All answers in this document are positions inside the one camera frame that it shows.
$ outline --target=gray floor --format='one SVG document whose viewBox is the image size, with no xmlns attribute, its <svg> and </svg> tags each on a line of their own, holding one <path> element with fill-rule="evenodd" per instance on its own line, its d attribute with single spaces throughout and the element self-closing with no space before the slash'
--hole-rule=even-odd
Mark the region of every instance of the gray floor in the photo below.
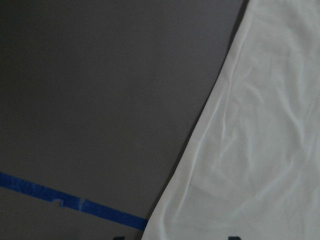
<svg viewBox="0 0 320 240">
<path fill-rule="evenodd" d="M 0 172 L 148 219 L 239 26 L 241 0 L 0 3 Z M 0 187 L 2 240 L 142 232 Z"/>
</svg>

